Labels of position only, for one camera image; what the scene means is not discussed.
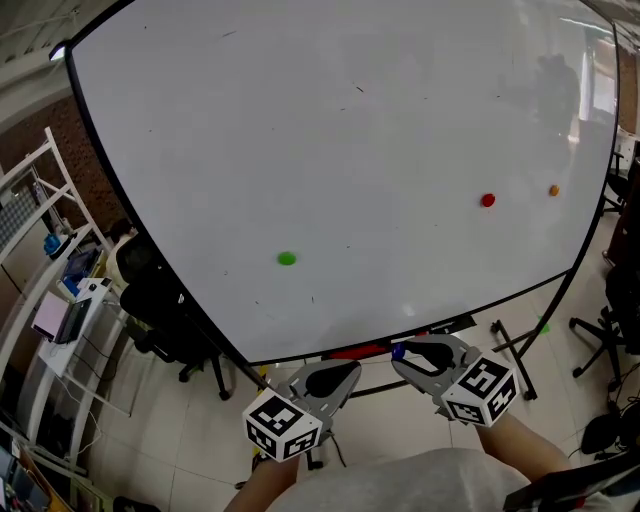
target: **red dot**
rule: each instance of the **red dot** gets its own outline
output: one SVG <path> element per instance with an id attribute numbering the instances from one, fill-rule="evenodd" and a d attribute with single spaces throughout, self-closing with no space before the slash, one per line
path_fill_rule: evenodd
<path id="1" fill-rule="evenodd" d="M 493 203 L 495 202 L 496 196 L 494 196 L 493 194 L 485 194 L 482 196 L 482 206 L 484 206 L 485 208 L 493 206 Z"/>

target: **laptop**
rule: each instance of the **laptop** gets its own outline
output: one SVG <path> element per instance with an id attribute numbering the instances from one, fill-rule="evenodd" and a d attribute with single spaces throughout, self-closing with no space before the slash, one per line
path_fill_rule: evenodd
<path id="1" fill-rule="evenodd" d="M 64 345 L 78 339 L 91 299 L 73 304 L 51 292 L 42 300 L 31 327 L 52 343 Z"/>

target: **gray shirt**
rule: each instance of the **gray shirt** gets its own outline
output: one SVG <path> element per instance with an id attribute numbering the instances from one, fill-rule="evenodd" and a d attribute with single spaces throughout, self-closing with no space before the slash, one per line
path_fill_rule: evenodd
<path id="1" fill-rule="evenodd" d="M 476 450 L 443 449 L 375 466 L 327 471 L 291 487 L 269 512 L 499 511 L 529 484 Z M 597 494 L 581 510 L 611 510 Z"/>

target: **black chair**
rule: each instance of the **black chair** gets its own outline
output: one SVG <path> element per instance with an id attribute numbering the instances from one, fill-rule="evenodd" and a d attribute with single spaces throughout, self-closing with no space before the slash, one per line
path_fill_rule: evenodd
<path id="1" fill-rule="evenodd" d="M 122 309 L 150 328 L 140 330 L 142 335 L 132 333 L 135 347 L 143 353 L 152 351 L 167 363 L 183 363 L 181 382 L 187 382 L 195 368 L 204 370 L 204 363 L 211 360 L 220 398 L 228 400 L 230 395 L 220 368 L 221 353 L 182 311 L 180 283 L 163 269 L 152 245 L 138 234 L 118 250 L 116 263 L 129 284 L 120 297 Z"/>
<path id="2" fill-rule="evenodd" d="M 622 155 L 620 153 L 614 153 L 614 156 L 616 157 L 615 172 L 609 172 L 607 174 L 607 185 L 609 185 L 609 188 L 618 196 L 618 200 L 617 202 L 613 201 L 604 195 L 604 200 L 611 204 L 612 207 L 603 208 L 601 215 L 604 215 L 607 212 L 616 212 L 618 215 L 622 215 L 624 205 L 629 193 L 631 192 L 631 186 L 633 185 L 633 180 L 638 170 L 638 166 L 640 166 L 640 162 L 638 161 L 638 157 L 640 157 L 639 150 L 640 143 L 636 142 L 633 149 L 633 157 L 631 158 L 631 165 L 629 166 L 629 173 L 626 178 L 624 176 L 620 176 L 620 158 Z"/>
<path id="3" fill-rule="evenodd" d="M 635 159 L 632 169 L 640 165 Z M 620 362 L 617 346 L 625 346 L 627 353 L 640 354 L 640 190 L 633 192 L 630 199 L 629 223 L 626 237 L 629 247 L 629 258 L 609 271 L 606 282 L 606 295 L 611 310 L 604 307 L 598 319 L 600 327 L 596 327 L 580 318 L 571 318 L 569 327 L 582 327 L 602 342 L 602 346 L 593 357 L 581 368 L 573 370 L 575 378 L 580 377 L 606 350 L 611 359 L 614 380 L 609 385 L 613 391 L 620 385 Z"/>

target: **blue cap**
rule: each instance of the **blue cap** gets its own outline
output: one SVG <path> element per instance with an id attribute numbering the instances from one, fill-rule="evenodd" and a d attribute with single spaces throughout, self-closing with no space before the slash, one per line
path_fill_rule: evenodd
<path id="1" fill-rule="evenodd" d="M 393 361 L 400 361 L 404 358 L 405 348 L 404 343 L 399 342 L 393 346 L 393 350 L 391 351 L 391 359 Z"/>

